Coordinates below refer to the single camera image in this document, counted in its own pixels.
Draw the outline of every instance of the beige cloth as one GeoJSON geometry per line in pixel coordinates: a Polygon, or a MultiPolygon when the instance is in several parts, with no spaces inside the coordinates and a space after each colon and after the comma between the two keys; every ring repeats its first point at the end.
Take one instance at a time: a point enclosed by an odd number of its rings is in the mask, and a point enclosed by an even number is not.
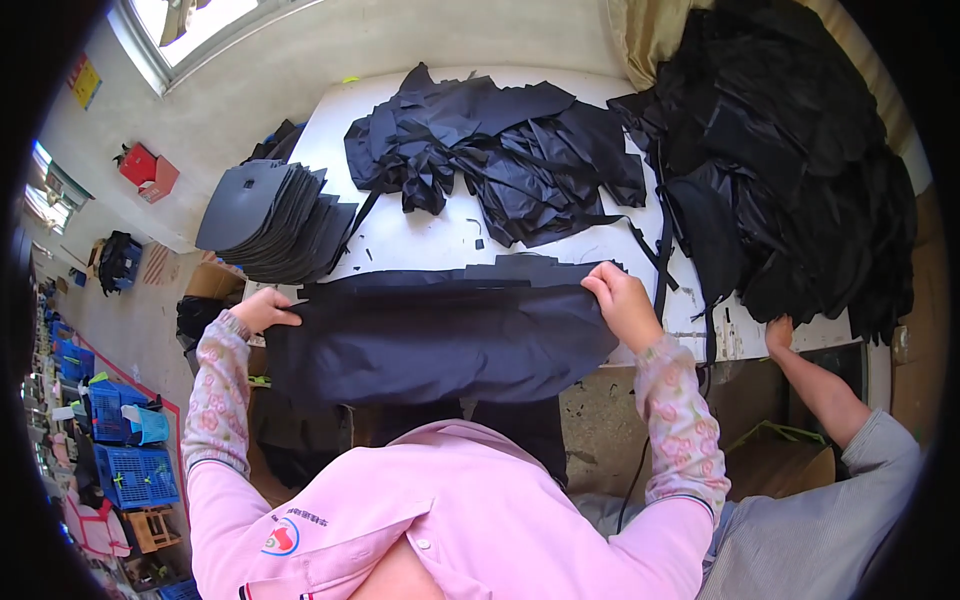
{"type": "MultiPolygon", "coordinates": [[[[798,0],[823,19],[876,96],[876,111],[887,127],[887,143],[901,155],[913,133],[913,121],[890,73],[850,14],[838,0],[798,0]]],[[[686,14],[709,9],[713,0],[607,0],[613,43],[626,62],[627,76],[638,90],[657,80],[657,63],[680,47],[686,14]]]]}
{"type": "Polygon", "coordinates": [[[210,4],[210,0],[167,0],[167,20],[160,34],[160,47],[169,46],[186,33],[193,12],[210,4]]]}

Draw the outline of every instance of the floral sleeve cover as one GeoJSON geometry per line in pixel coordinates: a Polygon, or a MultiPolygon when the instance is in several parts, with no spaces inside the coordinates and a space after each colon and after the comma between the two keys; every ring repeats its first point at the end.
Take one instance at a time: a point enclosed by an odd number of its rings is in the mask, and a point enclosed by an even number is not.
{"type": "Polygon", "coordinates": [[[688,496],[704,502],[719,523],[730,490],[720,425],[700,396],[693,353],[664,335],[636,358],[636,409],[647,423],[653,476],[646,502],[688,496]]]}
{"type": "Polygon", "coordinates": [[[249,339],[246,326],[227,310],[206,326],[197,346],[200,370],[193,382],[180,445],[188,474],[200,461],[214,460],[234,468],[244,477],[250,476],[247,462],[249,339]]]}

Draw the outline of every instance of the logo on shirt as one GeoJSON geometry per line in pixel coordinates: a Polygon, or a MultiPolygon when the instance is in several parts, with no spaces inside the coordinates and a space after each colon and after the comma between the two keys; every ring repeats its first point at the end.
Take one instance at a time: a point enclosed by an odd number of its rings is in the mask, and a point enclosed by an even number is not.
{"type": "Polygon", "coordinates": [[[300,531],[297,525],[286,516],[276,522],[274,531],[264,542],[260,552],[271,556],[287,556],[293,554],[300,545],[300,531]]]}

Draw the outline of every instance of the wooden stool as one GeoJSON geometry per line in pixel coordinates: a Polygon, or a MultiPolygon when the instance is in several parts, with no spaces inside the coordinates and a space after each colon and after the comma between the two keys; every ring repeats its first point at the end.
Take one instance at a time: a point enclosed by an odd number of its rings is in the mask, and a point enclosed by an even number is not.
{"type": "Polygon", "coordinates": [[[144,554],[156,552],[159,548],[180,543],[180,536],[167,529],[164,515],[172,514],[173,508],[169,504],[154,506],[146,509],[124,511],[123,518],[133,526],[136,534],[136,543],[144,554]]]}

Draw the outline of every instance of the white table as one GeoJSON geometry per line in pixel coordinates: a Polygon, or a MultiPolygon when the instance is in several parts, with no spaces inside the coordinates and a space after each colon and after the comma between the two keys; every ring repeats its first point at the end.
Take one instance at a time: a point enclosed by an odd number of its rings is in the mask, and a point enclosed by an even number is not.
{"type": "MultiPolygon", "coordinates": [[[[478,76],[490,75],[501,87],[548,81],[576,94],[582,102],[604,108],[608,99],[634,91],[624,80],[531,67],[450,67],[431,69],[430,74],[435,82],[444,79],[463,80],[473,70],[478,76]]],[[[338,194],[340,202],[362,204],[368,192],[357,190],[350,178],[344,134],[354,120],[370,114],[375,105],[390,99],[405,76],[406,73],[398,73],[332,86],[310,117],[290,156],[290,162],[300,162],[311,169],[326,167],[324,192],[338,194]]],[[[663,220],[654,194],[654,173],[645,163],[643,166],[648,198],[645,208],[618,206],[605,190],[601,189],[600,192],[607,214],[628,215],[635,227],[643,231],[647,243],[655,248],[663,220]]],[[[436,217],[424,210],[404,214],[400,210],[398,193],[382,196],[350,241],[349,249],[350,253],[341,258],[336,269],[325,280],[393,269],[462,269],[467,264],[493,264],[497,254],[526,252],[522,244],[517,243],[506,249],[490,238],[480,204],[467,192],[460,174],[457,175],[453,195],[446,201],[446,208],[436,217]],[[476,250],[477,239],[483,239],[483,250],[476,250]]],[[[656,290],[657,272],[623,221],[589,228],[563,240],[537,247],[533,252],[556,256],[562,262],[569,263],[615,259],[631,275],[643,281],[651,298],[656,290]]],[[[702,317],[696,321],[691,321],[691,317],[703,311],[704,300],[693,263],[679,248],[670,258],[669,272],[677,280],[679,288],[674,292],[667,287],[663,328],[689,347],[698,360],[703,361],[707,348],[706,325],[702,317]]],[[[288,288],[285,292],[294,297],[294,290],[288,288]]],[[[763,342],[764,325],[754,321],[736,298],[728,299],[715,309],[714,324],[717,361],[767,355],[763,342]]],[[[812,323],[798,327],[794,334],[794,349],[828,348],[851,341],[850,322],[844,311],[834,321],[818,316],[812,323]]],[[[607,364],[633,364],[633,358],[626,348],[621,347],[611,354],[607,364]]]]}

